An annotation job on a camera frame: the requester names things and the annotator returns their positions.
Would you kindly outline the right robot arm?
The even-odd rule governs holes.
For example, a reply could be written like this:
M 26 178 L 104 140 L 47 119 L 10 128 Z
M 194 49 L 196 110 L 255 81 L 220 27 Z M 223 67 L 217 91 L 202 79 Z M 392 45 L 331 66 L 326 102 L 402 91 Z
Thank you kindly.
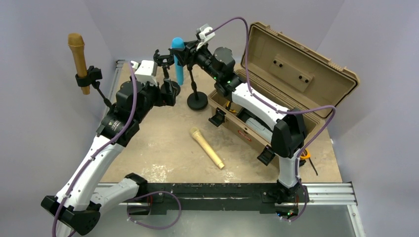
M 184 48 L 171 51 L 178 58 L 179 65 L 198 65 L 215 80 L 214 87 L 219 95 L 242 106 L 269 127 L 272 136 L 268 154 L 279 156 L 277 194 L 284 201 L 295 197 L 296 185 L 300 182 L 298 152 L 307 136 L 300 111 L 297 108 L 289 111 L 253 90 L 244 77 L 234 72 L 235 60 L 232 51 L 226 47 L 210 52 L 206 45 L 196 40 L 187 41 Z

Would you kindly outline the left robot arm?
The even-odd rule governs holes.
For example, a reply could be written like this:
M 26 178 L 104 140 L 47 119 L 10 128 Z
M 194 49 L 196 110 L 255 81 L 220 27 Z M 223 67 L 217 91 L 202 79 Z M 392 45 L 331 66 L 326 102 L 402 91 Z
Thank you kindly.
M 124 82 L 116 101 L 103 118 L 90 150 L 67 184 L 55 195 L 45 196 L 42 207 L 53 217 L 52 235 L 70 237 L 88 234 L 110 209 L 126 200 L 152 202 L 145 178 L 130 173 L 104 191 L 96 187 L 114 159 L 139 131 L 153 107 L 173 106 L 179 85 L 166 78 L 163 84 Z

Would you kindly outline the blue microphone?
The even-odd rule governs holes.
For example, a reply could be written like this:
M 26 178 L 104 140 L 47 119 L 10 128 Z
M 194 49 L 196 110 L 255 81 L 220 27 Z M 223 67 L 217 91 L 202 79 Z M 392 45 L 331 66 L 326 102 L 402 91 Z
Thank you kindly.
M 180 37 L 173 38 L 173 40 L 171 42 L 171 48 L 184 49 L 185 45 L 184 45 L 183 39 L 180 38 Z M 178 85 L 182 86 L 183 83 L 184 83 L 183 66 L 181 66 L 179 64 L 179 60 L 178 60 L 177 56 L 175 56 L 175 55 L 174 55 L 174 68 L 175 68 L 177 83 L 178 83 Z

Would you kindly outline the black stand with blue mic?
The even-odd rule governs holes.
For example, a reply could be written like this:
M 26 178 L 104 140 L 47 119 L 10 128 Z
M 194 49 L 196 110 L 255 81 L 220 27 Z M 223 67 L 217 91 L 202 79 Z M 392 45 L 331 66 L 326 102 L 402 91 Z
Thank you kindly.
M 169 49 L 176 56 L 177 48 Z M 187 98 L 187 105 L 193 111 L 201 111 L 205 109 L 208 105 L 208 97 L 205 93 L 197 90 L 197 84 L 194 80 L 193 73 L 189 72 L 189 76 L 191 79 L 191 88 L 193 92 Z

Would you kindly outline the cream beige microphone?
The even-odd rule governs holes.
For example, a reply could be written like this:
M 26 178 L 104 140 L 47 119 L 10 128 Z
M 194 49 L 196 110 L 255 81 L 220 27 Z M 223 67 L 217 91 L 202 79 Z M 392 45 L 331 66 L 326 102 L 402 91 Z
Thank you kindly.
M 218 154 L 214 151 L 212 146 L 207 142 L 201 131 L 197 127 L 192 127 L 189 130 L 191 137 L 201 146 L 213 163 L 222 170 L 225 165 Z

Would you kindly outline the black shock mount mic stand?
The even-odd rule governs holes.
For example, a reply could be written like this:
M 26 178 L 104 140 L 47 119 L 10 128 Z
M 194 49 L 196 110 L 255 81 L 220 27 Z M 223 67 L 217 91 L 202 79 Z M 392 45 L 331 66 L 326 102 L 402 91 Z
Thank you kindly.
M 170 66 L 174 64 L 174 55 L 171 52 L 171 50 L 169 50 L 169 54 L 166 54 L 166 55 L 161 55 L 159 52 L 160 51 L 156 49 L 153 55 L 153 60 L 154 62 L 157 63 L 159 67 L 162 68 L 164 78 L 169 78 L 168 71 L 170 69 Z

